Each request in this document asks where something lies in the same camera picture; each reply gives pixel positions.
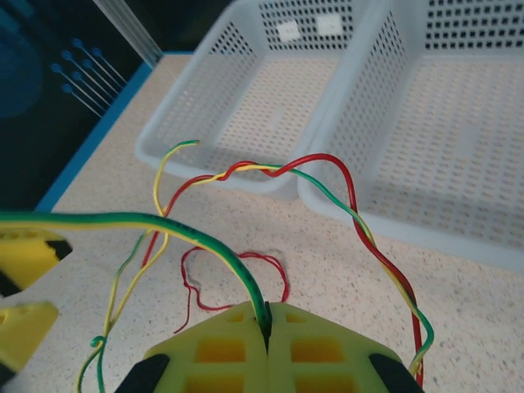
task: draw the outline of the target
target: white label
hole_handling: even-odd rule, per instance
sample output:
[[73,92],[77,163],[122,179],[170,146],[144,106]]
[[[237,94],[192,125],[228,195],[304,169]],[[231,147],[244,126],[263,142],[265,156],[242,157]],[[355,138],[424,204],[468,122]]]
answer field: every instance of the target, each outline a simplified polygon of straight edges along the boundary
[[341,35],[342,18],[340,14],[327,14],[317,16],[318,35]]
[[294,20],[278,25],[277,30],[278,35],[280,36],[280,41],[283,43],[300,38],[300,31],[298,31],[298,25]]

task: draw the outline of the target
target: yellow block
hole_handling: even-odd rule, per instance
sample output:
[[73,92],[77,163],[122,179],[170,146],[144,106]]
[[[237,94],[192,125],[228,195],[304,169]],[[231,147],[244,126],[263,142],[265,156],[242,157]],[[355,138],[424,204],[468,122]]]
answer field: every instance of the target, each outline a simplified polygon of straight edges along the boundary
[[41,278],[70,251],[67,241],[53,232],[0,228],[0,272],[20,291]]
[[18,373],[57,317],[58,310],[48,301],[0,309],[0,363]]
[[400,362],[395,352],[291,305],[270,309],[269,352],[249,303],[151,348],[146,359],[169,356],[154,393],[388,392],[369,356]]

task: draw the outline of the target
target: table surface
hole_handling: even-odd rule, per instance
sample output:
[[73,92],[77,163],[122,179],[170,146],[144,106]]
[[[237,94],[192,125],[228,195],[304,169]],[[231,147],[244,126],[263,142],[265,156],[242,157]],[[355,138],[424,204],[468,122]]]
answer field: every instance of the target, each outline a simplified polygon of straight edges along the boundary
[[[151,195],[155,172],[134,157],[134,142],[188,59],[166,56],[161,61],[55,211],[156,212]],[[160,185],[164,204],[182,183],[164,176]],[[409,310],[353,228],[315,214],[300,200],[274,201],[209,185],[192,187],[186,194],[173,218],[218,237],[235,251],[277,256],[291,281],[290,304],[384,343],[405,363],[411,360]],[[50,300],[60,310],[54,327],[7,391],[74,389],[80,366],[91,353],[90,341],[102,334],[112,278],[140,232],[65,233],[73,253],[29,290],[2,301],[9,305]],[[524,391],[524,275],[380,236],[377,244],[411,281],[420,309],[435,328],[435,345],[425,362],[426,392]],[[146,350],[171,337],[184,320],[187,292],[179,260],[189,247],[173,240],[131,296],[107,343],[107,391],[113,391]],[[120,296],[138,264],[122,277]],[[278,272],[258,260],[247,264],[266,298],[278,301],[282,292]],[[241,283],[208,253],[191,259],[189,274],[201,284],[208,304],[247,299]],[[193,306],[191,325],[211,315]],[[84,391],[97,391],[94,367],[84,379]]]

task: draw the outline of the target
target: white plastic basket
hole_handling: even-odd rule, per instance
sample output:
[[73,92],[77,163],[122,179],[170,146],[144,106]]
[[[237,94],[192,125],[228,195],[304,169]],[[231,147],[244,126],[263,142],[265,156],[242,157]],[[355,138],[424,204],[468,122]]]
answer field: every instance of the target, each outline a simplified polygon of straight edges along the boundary
[[[373,231],[524,272],[524,1],[393,0],[376,13],[310,151],[349,166]],[[305,169],[347,200],[334,165]],[[299,194],[349,222],[302,179]]]
[[[157,168],[176,143],[200,139],[165,167],[190,178],[239,160],[285,164],[304,155],[346,78],[357,26],[374,18],[365,13],[373,2],[236,1],[146,124],[136,156]],[[280,199],[297,196],[291,175],[245,172],[219,184]]]

